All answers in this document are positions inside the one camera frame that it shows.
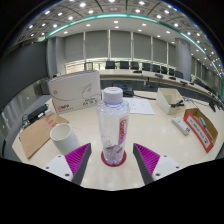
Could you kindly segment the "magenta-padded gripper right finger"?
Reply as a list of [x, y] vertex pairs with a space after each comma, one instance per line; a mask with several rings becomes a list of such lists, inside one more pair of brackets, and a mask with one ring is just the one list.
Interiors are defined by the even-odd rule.
[[145, 146], [134, 143], [136, 158], [145, 185], [177, 172], [181, 167], [169, 156], [159, 155]]

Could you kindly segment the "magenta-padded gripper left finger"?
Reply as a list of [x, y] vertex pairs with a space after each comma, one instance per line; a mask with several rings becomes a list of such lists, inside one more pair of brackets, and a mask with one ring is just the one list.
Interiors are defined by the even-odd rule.
[[91, 144], [87, 143], [67, 155], [57, 155], [44, 166], [44, 170], [80, 185], [91, 152]]

